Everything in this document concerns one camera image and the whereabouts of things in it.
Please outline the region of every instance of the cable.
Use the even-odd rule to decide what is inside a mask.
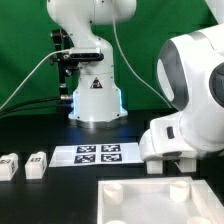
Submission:
[[[0,112],[1,110],[6,106],[6,104],[8,104],[8,102],[16,95],[16,93],[21,89],[21,87],[25,84],[25,82],[33,75],[33,73],[40,67],[40,65],[46,60],[48,59],[50,56],[54,55],[54,54],[58,54],[58,53],[66,53],[69,50],[61,50],[61,51],[55,51],[50,53],[49,55],[47,55],[45,58],[43,58],[39,64],[37,64],[37,66],[33,69],[32,72],[30,72],[30,74],[21,82],[21,84],[16,88],[16,90],[11,94],[11,96],[9,96],[9,98],[2,104],[2,106],[0,107]]]
[[[114,36],[115,36],[115,40],[116,40],[116,43],[117,43],[117,46],[118,46],[118,49],[120,51],[120,54],[122,56],[122,58],[124,59],[126,65],[128,66],[128,68],[130,69],[130,71],[133,73],[133,75],[140,81],[142,82],[144,85],[146,85],[149,89],[151,89],[157,96],[159,96],[166,104],[169,108],[172,108],[170,106],[170,104],[167,102],[167,100],[161,95],[159,94],[151,85],[149,85],[147,82],[145,82],[143,79],[141,79],[139,77],[139,75],[134,71],[134,69],[131,67],[131,65],[129,64],[127,58],[125,57],[124,55],[124,52],[121,48],[121,45],[120,45],[120,42],[119,42],[119,39],[118,39],[118,36],[117,36],[117,29],[116,29],[116,23],[115,23],[115,6],[114,6],[114,0],[112,0],[112,19],[113,19],[113,30],[114,30]]]
[[[46,102],[57,101],[57,100],[60,100],[60,97],[50,97],[50,98],[44,98],[44,99],[38,99],[38,100],[31,100],[31,101],[27,101],[27,102],[22,102],[22,103],[13,105],[11,107],[8,107],[5,110],[2,110],[0,112],[0,115],[2,113],[10,112],[10,111],[15,110],[15,109],[17,109],[19,107],[27,106],[27,105],[30,105],[30,104],[46,103]]]
[[[57,106],[45,106],[45,107],[31,107],[31,108],[23,108],[23,109],[17,109],[17,110],[11,110],[0,114],[0,117],[3,117],[5,115],[15,113],[15,112],[21,112],[21,111],[27,111],[27,110],[40,110],[40,109],[49,109],[49,108],[56,108]]]

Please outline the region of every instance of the table surface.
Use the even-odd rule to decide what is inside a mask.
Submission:
[[[224,204],[224,157],[198,161],[198,170],[181,174],[172,161],[163,175],[147,175],[145,164],[47,168],[41,180],[26,180],[25,164],[44,151],[48,164],[55,146],[139,142],[158,111],[130,111],[128,122],[110,129],[84,129],[59,115],[11,116],[0,119],[0,156],[17,153],[19,168],[9,182],[0,182],[0,223],[92,224],[97,222],[98,181],[192,176],[205,179]]]

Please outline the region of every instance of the warning label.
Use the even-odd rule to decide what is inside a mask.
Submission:
[[[90,88],[91,88],[91,89],[102,89],[103,87],[102,87],[102,85],[101,85],[99,79],[96,77],[96,78],[94,79],[93,84],[91,85]]]

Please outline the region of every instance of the paper sheet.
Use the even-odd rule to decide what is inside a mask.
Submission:
[[[49,167],[143,163],[138,144],[57,146]]]

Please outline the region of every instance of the small white block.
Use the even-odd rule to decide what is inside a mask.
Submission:
[[[47,167],[46,153],[31,154],[25,165],[26,179],[41,179]]]
[[[15,153],[0,158],[0,181],[11,180],[18,169],[18,156]]]
[[[197,171],[197,160],[195,158],[181,158],[180,161],[175,164],[182,173]]]
[[[162,174],[163,173],[163,161],[148,161],[146,162],[148,174]]]

